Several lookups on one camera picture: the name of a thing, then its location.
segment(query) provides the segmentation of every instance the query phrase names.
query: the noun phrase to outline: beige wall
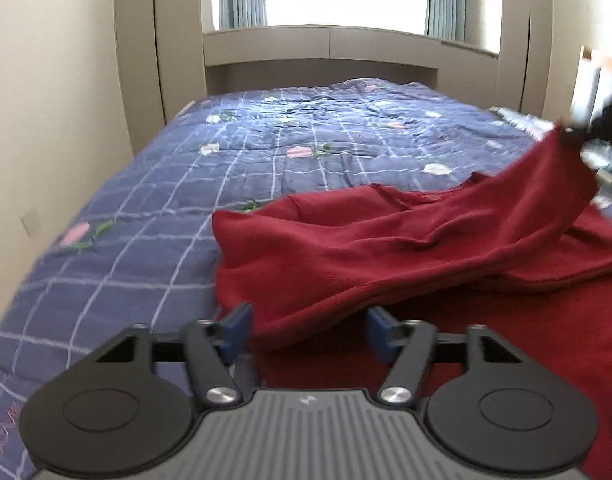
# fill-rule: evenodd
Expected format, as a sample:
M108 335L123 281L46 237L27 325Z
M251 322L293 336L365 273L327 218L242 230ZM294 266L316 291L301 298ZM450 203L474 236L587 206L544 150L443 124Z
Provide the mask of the beige wall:
M521 111L540 116L544 110L552 44L552 0L530 0L530 48Z
M480 108L495 106L499 70L496 56L457 44L442 44L439 56L439 92Z
M36 256L131 156L113 0L0 0L0 314Z
M544 117L567 118L582 45L612 56L612 0L553 0L550 76Z
M155 42L155 0L115 0L117 61L132 151L166 125Z
M190 101L206 97L201 0L155 0L155 16L159 86L170 122Z
M466 0L466 43L498 54L501 23L502 0Z

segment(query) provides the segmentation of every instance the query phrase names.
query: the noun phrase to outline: black object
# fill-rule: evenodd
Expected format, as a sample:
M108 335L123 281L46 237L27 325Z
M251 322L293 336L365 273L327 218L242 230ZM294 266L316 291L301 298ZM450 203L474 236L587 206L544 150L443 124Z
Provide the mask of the black object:
M586 139L599 139L612 144L612 103L605 106L598 115L590 122Z
M251 316L246 304L180 335L131 328L45 384L20 417L36 480L585 478L592 403L485 326L442 334L372 308L369 343L393 365L374 397L262 389L244 402L224 364ZM153 373L160 361L185 362L195 402ZM438 362L466 373L421 399Z

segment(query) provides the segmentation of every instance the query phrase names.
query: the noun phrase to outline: red cloth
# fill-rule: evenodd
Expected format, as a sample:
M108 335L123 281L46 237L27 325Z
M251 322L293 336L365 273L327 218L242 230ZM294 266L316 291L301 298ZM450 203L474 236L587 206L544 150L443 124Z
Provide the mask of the red cloth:
M446 192L373 185L220 211L217 296L225 312L255 305L271 386L377 386L387 369L353 316L373 304L446 332L488 324L593 399L602 426L586 467L612 478L612 225L588 206L595 193L579 147L554 132Z

